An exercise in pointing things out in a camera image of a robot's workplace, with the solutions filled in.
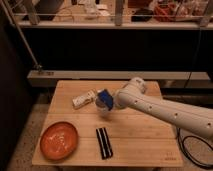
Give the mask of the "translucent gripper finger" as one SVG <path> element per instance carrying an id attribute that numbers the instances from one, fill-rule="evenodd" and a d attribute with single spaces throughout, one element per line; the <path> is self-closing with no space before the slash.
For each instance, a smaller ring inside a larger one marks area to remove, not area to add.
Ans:
<path id="1" fill-rule="evenodd" d="M 99 99 L 95 100 L 95 105 L 101 117 L 107 117 L 109 115 L 110 111 L 108 110 L 108 107 Z"/>

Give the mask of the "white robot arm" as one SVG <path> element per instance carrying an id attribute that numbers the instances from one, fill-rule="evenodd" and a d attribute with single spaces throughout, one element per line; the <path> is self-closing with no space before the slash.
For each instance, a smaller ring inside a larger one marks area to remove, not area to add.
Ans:
<path id="1" fill-rule="evenodd" d="M 106 111 L 129 107 L 213 140 L 213 109 L 158 99 L 146 95 L 146 90 L 145 81 L 134 77 L 114 95 L 110 95 L 106 89 L 99 91 L 96 105 L 101 105 Z"/>

